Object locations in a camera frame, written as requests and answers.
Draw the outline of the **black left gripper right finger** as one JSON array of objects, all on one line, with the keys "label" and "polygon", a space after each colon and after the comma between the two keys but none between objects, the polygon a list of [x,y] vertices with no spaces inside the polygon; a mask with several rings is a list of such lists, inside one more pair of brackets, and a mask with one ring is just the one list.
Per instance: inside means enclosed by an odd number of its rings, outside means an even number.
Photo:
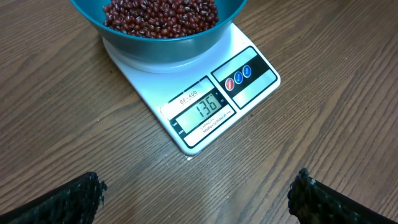
[{"label": "black left gripper right finger", "polygon": [[395,224],[349,197],[299,171],[287,194],[289,213],[301,224]]}]

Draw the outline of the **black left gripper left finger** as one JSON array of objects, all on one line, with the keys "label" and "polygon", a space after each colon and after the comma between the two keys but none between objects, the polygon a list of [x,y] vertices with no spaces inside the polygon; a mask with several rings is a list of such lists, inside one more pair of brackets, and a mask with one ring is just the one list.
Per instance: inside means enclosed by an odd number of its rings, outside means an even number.
[{"label": "black left gripper left finger", "polygon": [[92,224],[108,186],[87,172],[1,215],[2,224]]}]

